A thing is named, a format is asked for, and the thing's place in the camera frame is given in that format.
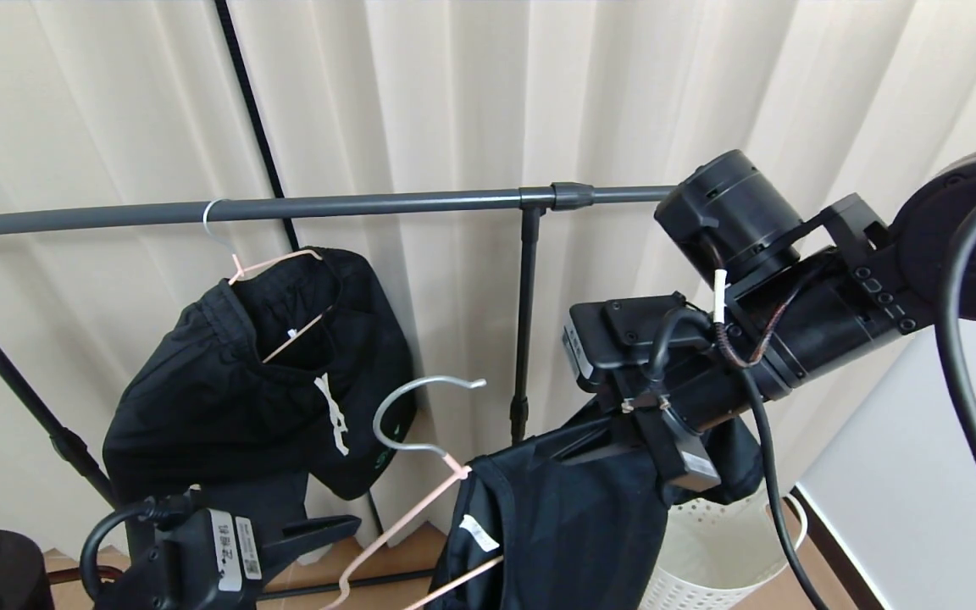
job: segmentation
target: dark baseboard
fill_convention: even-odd
[[[808,513],[808,537],[813,543],[816,543],[823,559],[830,565],[830,570],[833,570],[834,574],[838,576],[841,586],[845,588],[853,603],[861,610],[884,610],[884,606],[879,603],[879,599],[872,592],[872,588],[868,587],[868,583],[865,582],[861,573],[857,572],[857,567],[849,560],[845,549],[841,548],[833,534],[830,534],[828,526],[818,517],[816,509],[808,503],[808,499],[801,494],[801,490],[794,487],[790,494],[801,501],[805,513]]]

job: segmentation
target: perforated basket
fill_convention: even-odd
[[[786,496],[801,533],[808,517],[801,504]],[[662,551],[646,586],[640,610],[720,610],[733,607],[786,567],[782,547],[767,515],[767,491],[721,506],[693,501],[669,511]]]

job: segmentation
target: baseboard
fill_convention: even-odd
[[[813,506],[808,491],[801,487],[790,490],[794,498],[801,501],[801,505],[808,513],[808,537],[816,543],[818,551],[833,570],[841,586],[861,610],[890,610],[886,600],[876,590],[871,579],[861,570],[860,565],[847,551],[840,537],[830,529],[824,516]]]

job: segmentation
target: clothes rail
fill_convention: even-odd
[[[477,209],[522,211],[522,259],[518,279],[518,337],[515,341],[514,396],[511,399],[511,442],[526,436],[530,401],[526,396],[530,374],[530,336],[534,310],[534,278],[540,219],[546,212],[566,212],[594,204],[661,201],[672,186],[594,186],[554,182],[552,186],[480,191],[372,194],[372,196],[286,197],[263,200],[225,200],[214,206],[209,221],[318,219],[329,216],[365,216],[417,212],[462,212]],[[201,223],[207,201],[113,205],[104,208],[48,209],[38,212],[0,213],[0,236],[16,233],[139,227]],[[50,435],[55,452],[70,463],[109,505],[116,507],[111,482],[89,454],[84,441],[55,418],[22,374],[0,348],[0,377]],[[423,578],[425,571],[393,574],[385,582]],[[365,579],[363,585],[377,584]],[[302,590],[271,591],[268,598],[314,593]]]

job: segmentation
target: beige curtain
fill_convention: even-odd
[[[803,216],[857,191],[891,220],[976,150],[976,3],[288,1],[232,15],[290,196],[673,184],[740,147]],[[0,3],[0,213],[268,196],[211,3]],[[652,209],[543,221],[531,433],[585,399],[557,340],[570,304],[705,297]],[[488,379],[429,390],[414,435],[460,459],[507,445],[518,213],[296,228],[371,260],[419,370]],[[248,260],[286,248],[275,221],[217,230]],[[1,236],[0,342],[97,452],[125,383],[229,271],[201,225]],[[772,408],[787,485],[900,348]],[[374,490],[384,524],[442,476],[430,456],[400,456]],[[321,485],[308,506],[367,514]],[[0,528],[77,552],[105,511],[0,382]],[[449,513],[424,518],[445,529]]]

